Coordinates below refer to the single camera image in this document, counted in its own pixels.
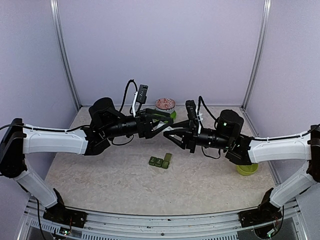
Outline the green pill organizer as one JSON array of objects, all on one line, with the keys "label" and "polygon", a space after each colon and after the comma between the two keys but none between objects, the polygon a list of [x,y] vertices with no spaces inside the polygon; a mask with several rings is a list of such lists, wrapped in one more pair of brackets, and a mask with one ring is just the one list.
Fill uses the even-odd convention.
[{"label": "green pill organizer", "polygon": [[150,166],[154,166],[154,167],[158,167],[158,168],[162,168],[162,169],[168,169],[169,165],[170,165],[170,161],[172,159],[172,154],[167,152],[164,156],[164,158],[159,158],[159,157],[155,157],[155,156],[151,156],[148,164]]}]

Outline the small white pill bottle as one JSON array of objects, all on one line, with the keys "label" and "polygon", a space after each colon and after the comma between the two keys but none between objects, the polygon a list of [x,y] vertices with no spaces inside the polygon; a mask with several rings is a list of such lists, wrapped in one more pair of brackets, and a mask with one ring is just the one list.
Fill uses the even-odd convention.
[{"label": "small white pill bottle", "polygon": [[172,131],[172,130],[174,130],[174,128],[172,128],[171,126],[168,126],[168,127],[165,129],[165,131]]}]

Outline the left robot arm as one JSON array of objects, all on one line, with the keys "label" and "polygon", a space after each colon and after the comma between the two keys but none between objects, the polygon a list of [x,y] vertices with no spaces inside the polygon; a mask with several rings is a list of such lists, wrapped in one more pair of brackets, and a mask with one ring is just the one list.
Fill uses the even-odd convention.
[{"label": "left robot arm", "polygon": [[32,153],[72,153],[97,156],[116,137],[151,139],[173,124],[169,113],[146,108],[133,110],[124,115],[115,108],[111,98],[98,99],[88,110],[89,125],[72,129],[41,128],[23,123],[15,118],[0,142],[0,173],[14,179],[23,189],[33,195],[57,221],[63,223],[70,218],[57,190],[50,188],[32,169],[26,160]]}]

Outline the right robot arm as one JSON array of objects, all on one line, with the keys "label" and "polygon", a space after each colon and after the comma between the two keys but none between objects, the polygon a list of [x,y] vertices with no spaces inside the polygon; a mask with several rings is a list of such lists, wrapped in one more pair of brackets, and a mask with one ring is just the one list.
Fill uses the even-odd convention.
[{"label": "right robot arm", "polygon": [[254,138],[242,135],[244,119],[225,109],[214,120],[214,128],[204,128],[200,116],[203,99],[185,103],[188,119],[174,123],[163,135],[181,149],[194,153],[197,146],[223,150],[225,157],[238,166],[268,161],[304,160],[302,167],[286,181],[265,193],[256,210],[256,218],[266,222],[288,200],[320,181],[320,126],[296,135]]}]

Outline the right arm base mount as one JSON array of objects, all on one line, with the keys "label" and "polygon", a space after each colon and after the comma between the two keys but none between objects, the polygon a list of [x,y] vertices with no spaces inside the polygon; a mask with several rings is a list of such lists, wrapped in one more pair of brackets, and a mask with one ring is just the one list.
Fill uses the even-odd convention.
[{"label": "right arm base mount", "polygon": [[283,214],[279,207],[269,201],[262,202],[257,208],[238,213],[242,228],[251,227],[281,219]]}]

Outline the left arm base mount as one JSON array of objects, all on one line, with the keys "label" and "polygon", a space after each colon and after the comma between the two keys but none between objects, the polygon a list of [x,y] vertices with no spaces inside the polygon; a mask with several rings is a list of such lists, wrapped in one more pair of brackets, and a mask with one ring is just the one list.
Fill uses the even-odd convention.
[{"label": "left arm base mount", "polygon": [[43,218],[69,227],[84,228],[87,220],[87,213],[56,205],[46,208]]}]

